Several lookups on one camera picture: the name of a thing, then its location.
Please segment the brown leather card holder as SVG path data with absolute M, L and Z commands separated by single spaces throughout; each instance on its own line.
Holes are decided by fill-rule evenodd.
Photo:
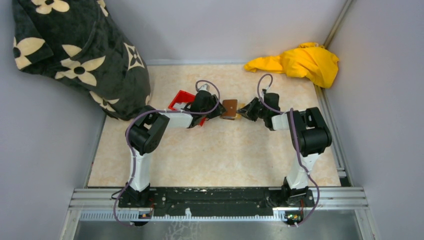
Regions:
M 237 117 L 237 99 L 225 99 L 222 101 L 222 106 L 225 108 L 225 112 L 221 114 L 220 118 L 224 120 L 235 120 Z

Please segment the yellow credit card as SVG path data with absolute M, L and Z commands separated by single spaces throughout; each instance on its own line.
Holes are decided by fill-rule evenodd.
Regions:
M 235 115 L 235 120 L 240 120 L 242 118 L 242 115 L 239 114 L 239 110 L 245 107 L 245 103 L 239 103 L 237 105 L 237 110 L 236 110 L 236 115 Z

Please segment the red plastic bin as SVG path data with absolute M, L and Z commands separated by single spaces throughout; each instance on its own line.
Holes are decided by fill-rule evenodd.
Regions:
M 172 100 L 172 102 L 168 105 L 168 109 L 172 110 L 172 111 L 176 111 L 173 108 L 173 105 L 175 103 L 192 103 L 195 100 L 195 95 L 191 94 L 187 91 L 184 90 L 180 90 L 176 96 L 174 97 L 174 99 Z

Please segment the grey cards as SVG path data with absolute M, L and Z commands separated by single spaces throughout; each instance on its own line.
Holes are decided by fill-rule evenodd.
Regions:
M 176 111 L 188 111 L 190 108 L 189 102 L 177 102 L 173 105 L 173 108 Z

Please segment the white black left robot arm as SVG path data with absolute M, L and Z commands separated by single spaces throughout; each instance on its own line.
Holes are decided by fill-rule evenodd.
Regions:
M 160 110 L 145 105 L 125 131 L 130 149 L 131 165 L 127 184 L 120 193 L 128 196 L 132 203 L 144 207 L 150 200 L 150 164 L 152 152 L 159 146 L 168 128 L 191 129 L 203 119 L 213 119 L 226 110 L 221 104 L 221 94 L 212 94 L 211 82 L 204 81 L 196 88 L 194 100 L 177 110 Z

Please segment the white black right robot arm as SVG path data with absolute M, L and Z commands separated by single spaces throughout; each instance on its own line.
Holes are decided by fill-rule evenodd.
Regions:
M 281 199 L 287 206 L 295 206 L 306 197 L 310 173 L 320 155 L 331 146 L 332 135 L 318 107 L 282 113 L 279 100 L 277 93 L 265 93 L 236 112 L 250 121 L 262 119 L 270 131 L 289 130 L 295 157 L 284 178 Z

